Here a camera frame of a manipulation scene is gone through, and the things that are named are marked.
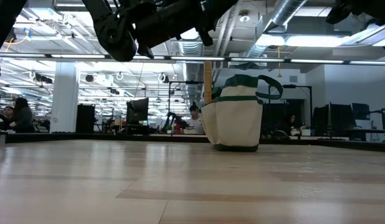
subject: exposed ductwork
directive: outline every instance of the exposed ductwork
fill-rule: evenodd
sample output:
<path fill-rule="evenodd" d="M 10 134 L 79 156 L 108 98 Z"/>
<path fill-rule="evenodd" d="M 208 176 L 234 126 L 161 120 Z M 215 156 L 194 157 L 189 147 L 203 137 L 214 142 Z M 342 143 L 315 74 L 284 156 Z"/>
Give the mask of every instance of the exposed ductwork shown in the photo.
<path fill-rule="evenodd" d="M 181 35 L 181 37 L 185 40 L 196 40 L 199 35 L 195 31 L 195 29 L 191 29 Z M 181 42 L 179 43 L 180 53 L 183 56 L 201 56 L 203 53 L 203 45 L 200 42 Z M 184 81 L 203 81 L 203 67 L 200 63 L 184 63 L 183 64 L 183 75 Z M 201 85 L 189 86 L 186 85 L 188 98 L 190 101 L 198 101 L 200 99 L 199 91 L 197 88 L 202 89 Z"/>
<path fill-rule="evenodd" d="M 269 22 L 262 27 L 262 33 L 275 28 L 277 32 L 286 32 L 287 24 L 307 0 L 279 0 L 272 12 Z M 268 46 L 254 44 L 246 53 L 245 57 L 260 57 Z"/>

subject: ceiling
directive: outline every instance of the ceiling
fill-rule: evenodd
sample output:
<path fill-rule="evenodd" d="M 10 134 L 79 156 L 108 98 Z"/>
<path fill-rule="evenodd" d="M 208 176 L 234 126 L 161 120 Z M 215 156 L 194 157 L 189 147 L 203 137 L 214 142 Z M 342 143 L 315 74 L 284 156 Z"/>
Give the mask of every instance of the ceiling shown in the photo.
<path fill-rule="evenodd" d="M 60 0 L 55 1 L 57 5 L 53 6 L 52 1 L 30 0 L 29 4 L 22 10 L 14 26 L 17 39 L 16 44 L 4 44 L 1 52 L 13 53 L 58 53 L 58 54 L 106 54 L 106 51 L 98 43 L 93 22 L 90 14 L 84 7 L 70 7 L 69 4 L 78 5 L 78 0 Z M 210 47 L 204 47 L 203 55 L 219 55 L 216 53 L 216 45 L 221 43 L 221 50 L 224 55 L 239 54 L 253 46 L 259 35 L 257 28 L 266 17 L 271 16 L 275 0 L 241 1 L 240 9 L 230 10 L 228 17 L 222 17 L 217 24 L 216 31 L 211 31 L 209 35 L 214 39 L 214 44 Z M 309 0 L 296 13 L 295 17 L 288 23 L 287 33 L 283 35 L 339 35 L 350 36 L 363 30 L 363 21 L 369 17 L 350 17 L 341 24 L 335 26 L 325 22 L 325 16 L 330 11 L 334 0 Z M 241 11 L 246 11 L 249 20 L 242 22 L 239 16 Z M 226 23 L 225 34 L 221 35 L 223 22 Z M 226 33 L 231 31 L 230 39 Z M 198 40 L 176 40 L 171 39 L 163 44 L 152 48 L 155 55 L 181 55 L 180 44 L 198 43 Z M 354 47 L 297 47 L 283 45 L 279 48 L 266 48 L 263 56 L 281 57 L 281 58 L 310 58 L 310 59 L 357 59 L 374 60 L 384 56 L 382 47 L 373 47 L 371 45 L 355 45 Z M 41 83 L 33 80 L 34 73 L 49 77 L 55 81 L 55 62 L 44 60 L 14 60 L 1 59 L 2 85 L 25 85 L 28 87 L 0 89 L 4 99 L 11 99 L 16 95 L 26 95 L 30 99 L 38 98 L 43 103 L 35 110 L 37 114 L 50 112 L 52 86 L 47 88 L 36 88 Z M 159 81 L 161 75 L 166 75 L 173 81 L 185 81 L 189 74 L 186 74 L 184 64 L 182 63 L 137 63 L 137 62 L 78 62 L 75 64 L 81 72 L 80 79 L 80 102 L 96 104 L 98 113 L 109 113 L 113 108 L 117 113 L 124 113 L 126 110 L 125 101 L 139 97 L 152 98 L 153 108 L 150 111 L 153 115 L 164 115 L 167 112 L 167 88 L 168 84 Z M 259 69 L 272 70 L 278 68 L 276 63 L 268 63 Z M 284 69 L 299 69 L 306 73 L 313 69 L 313 65 L 305 64 L 285 64 Z M 103 83 L 86 81 L 87 75 L 95 77 L 105 77 L 114 87 L 123 87 L 127 90 L 121 91 L 121 94 L 114 95 L 107 90 L 94 89 L 97 86 L 103 86 Z M 188 114 L 188 107 L 193 100 L 201 96 L 200 86 L 189 86 L 181 84 L 175 89 L 174 99 L 171 103 L 171 110 L 179 114 Z"/>

